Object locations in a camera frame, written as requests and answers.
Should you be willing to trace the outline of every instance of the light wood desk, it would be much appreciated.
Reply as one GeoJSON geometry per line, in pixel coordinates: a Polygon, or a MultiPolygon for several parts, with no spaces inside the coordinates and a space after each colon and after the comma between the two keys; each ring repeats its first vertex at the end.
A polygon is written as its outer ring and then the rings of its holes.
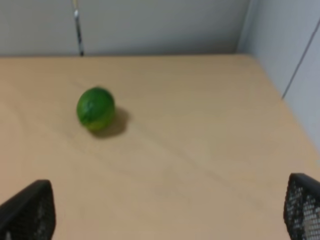
{"type": "Polygon", "coordinates": [[[51,180],[56,240],[289,239],[289,174],[320,179],[248,56],[2,58],[0,73],[0,201],[51,180]],[[121,108],[105,137],[75,113],[97,85],[121,108]]]}

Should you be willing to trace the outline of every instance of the gray wall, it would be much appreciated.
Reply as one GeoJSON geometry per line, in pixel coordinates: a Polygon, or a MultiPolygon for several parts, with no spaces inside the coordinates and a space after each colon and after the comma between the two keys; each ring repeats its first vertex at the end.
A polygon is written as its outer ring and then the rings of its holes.
{"type": "Polygon", "coordinates": [[[232,53],[250,0],[78,0],[86,55],[232,53]]]}
{"type": "Polygon", "coordinates": [[[0,56],[78,55],[70,0],[0,0],[0,56]]]}
{"type": "Polygon", "coordinates": [[[316,32],[284,99],[320,152],[319,30],[316,32]]]}
{"type": "Polygon", "coordinates": [[[283,94],[320,17],[319,0],[252,0],[238,51],[255,56],[283,94]]]}

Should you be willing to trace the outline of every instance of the wooden table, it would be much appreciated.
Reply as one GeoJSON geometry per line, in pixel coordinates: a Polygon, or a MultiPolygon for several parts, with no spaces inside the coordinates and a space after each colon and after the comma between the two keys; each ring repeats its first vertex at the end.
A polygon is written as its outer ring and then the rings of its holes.
{"type": "Polygon", "coordinates": [[[57,240],[288,239],[291,172],[320,179],[315,148],[243,55],[1,58],[0,201],[52,182],[57,240]],[[88,88],[117,121],[80,126],[88,88]]]}

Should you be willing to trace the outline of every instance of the citrus fruit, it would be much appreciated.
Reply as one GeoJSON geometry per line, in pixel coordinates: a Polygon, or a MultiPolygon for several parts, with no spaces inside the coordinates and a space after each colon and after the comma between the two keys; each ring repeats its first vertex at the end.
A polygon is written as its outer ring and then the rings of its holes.
{"type": "Polygon", "coordinates": [[[109,126],[115,117],[114,97],[101,87],[91,88],[81,95],[76,113],[80,123],[89,131],[100,131],[109,126]]]}

